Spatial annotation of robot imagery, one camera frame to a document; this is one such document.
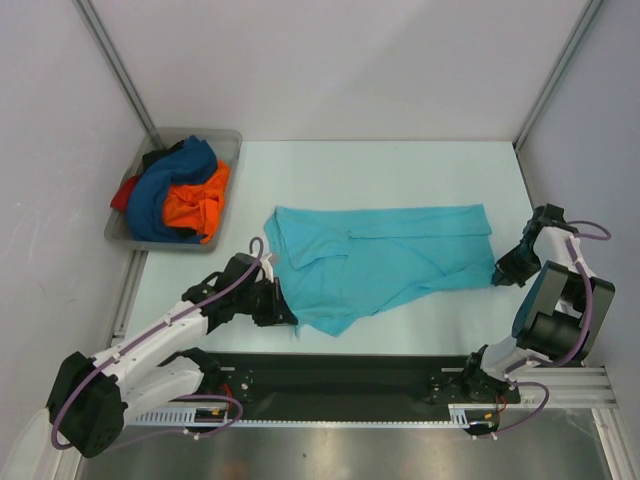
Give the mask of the light blue t-shirt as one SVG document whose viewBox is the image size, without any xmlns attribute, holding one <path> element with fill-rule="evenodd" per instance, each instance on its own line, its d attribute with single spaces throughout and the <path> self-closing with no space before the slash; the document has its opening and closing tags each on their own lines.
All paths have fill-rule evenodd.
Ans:
<svg viewBox="0 0 640 480">
<path fill-rule="evenodd" d="M 481 204 L 303 210 L 278 206 L 264 232 L 299 325 L 337 337 L 354 322 L 436 292 L 491 285 Z"/>
</svg>

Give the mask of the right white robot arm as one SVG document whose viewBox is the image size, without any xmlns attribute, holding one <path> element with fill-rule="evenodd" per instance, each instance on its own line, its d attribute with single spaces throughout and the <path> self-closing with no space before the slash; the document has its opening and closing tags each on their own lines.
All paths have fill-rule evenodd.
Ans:
<svg viewBox="0 0 640 480">
<path fill-rule="evenodd" d="M 564 209 L 534 209 L 519 243 L 496 261 L 494 286 L 533 284 L 515 314 L 511 333 L 471 354 L 460 377 L 473 403 L 497 399 L 535 367 L 582 361 L 592 348 L 615 296 L 615 286 L 589 267 L 583 240 L 609 241 L 611 232 L 586 220 L 567 221 Z"/>
</svg>

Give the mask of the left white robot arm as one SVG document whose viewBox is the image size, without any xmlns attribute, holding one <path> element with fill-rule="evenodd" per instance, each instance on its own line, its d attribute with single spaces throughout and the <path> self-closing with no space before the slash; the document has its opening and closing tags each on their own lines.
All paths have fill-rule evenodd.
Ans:
<svg viewBox="0 0 640 480">
<path fill-rule="evenodd" d="M 242 413 L 220 361 L 193 343 L 238 314 L 260 327 L 296 325 L 276 262 L 272 253 L 237 253 L 136 336 L 92 356 L 68 356 L 46 403 L 51 445 L 95 457 L 133 420 L 170 401 L 213 400 Z"/>
</svg>

